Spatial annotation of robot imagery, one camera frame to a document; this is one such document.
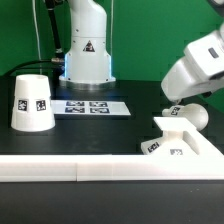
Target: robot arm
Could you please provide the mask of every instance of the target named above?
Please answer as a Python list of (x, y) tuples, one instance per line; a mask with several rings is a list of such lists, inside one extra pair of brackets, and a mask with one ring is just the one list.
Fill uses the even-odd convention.
[[(224, 16), (224, 0), (211, 0), (210, 4)], [(162, 81), (170, 101), (213, 93), (224, 87), (224, 24), (220, 30), (188, 44), (184, 54)]]
[[(45, 0), (49, 15), (63, 1)], [(71, 48), (65, 55), (65, 72), (59, 78), (60, 84), (82, 90), (113, 87), (115, 78), (111, 76), (111, 57), (106, 51), (106, 12), (93, 0), (67, 1), (71, 11)], [(50, 18), (52, 28), (56, 27), (54, 15)]]

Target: white cup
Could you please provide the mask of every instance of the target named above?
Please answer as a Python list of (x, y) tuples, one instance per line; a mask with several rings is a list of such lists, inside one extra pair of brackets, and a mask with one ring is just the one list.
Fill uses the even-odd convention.
[(36, 132), (51, 129), (55, 119), (50, 102), (48, 77), (44, 75), (19, 75), (16, 77), (12, 128)]

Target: green wall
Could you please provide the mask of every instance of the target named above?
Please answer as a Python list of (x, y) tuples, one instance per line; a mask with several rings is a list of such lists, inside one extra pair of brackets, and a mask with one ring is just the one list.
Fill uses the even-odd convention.
[[(96, 0), (108, 14), (107, 48), (110, 52), (110, 0)], [(113, 75), (122, 80), (161, 80), (187, 43), (218, 29), (222, 19), (206, 0), (114, 0)], [(70, 46), (69, 8), (56, 9), (62, 44)], [(37, 5), (42, 57), (54, 55), (47, 11)], [(37, 59), (31, 0), (1, 0), (0, 74)], [(224, 111), (219, 92), (210, 103)]]

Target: printed marker sheet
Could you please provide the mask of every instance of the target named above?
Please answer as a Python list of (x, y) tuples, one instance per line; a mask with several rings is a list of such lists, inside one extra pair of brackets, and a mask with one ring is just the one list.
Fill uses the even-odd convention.
[(124, 102), (52, 100), (54, 114), (130, 116)]

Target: table surface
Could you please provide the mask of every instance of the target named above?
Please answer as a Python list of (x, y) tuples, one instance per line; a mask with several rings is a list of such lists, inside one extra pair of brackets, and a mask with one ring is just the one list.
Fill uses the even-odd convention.
[[(55, 128), (25, 133), (10, 127), (15, 79), (0, 78), (0, 154), (142, 154), (140, 144), (160, 137), (153, 122), (171, 106), (159, 82), (119, 81), (98, 92), (51, 88), (52, 99), (124, 101), (131, 116), (56, 115)], [(224, 151), (224, 116), (209, 113), (202, 134)], [(223, 223), (224, 181), (1, 183), (0, 223)]]

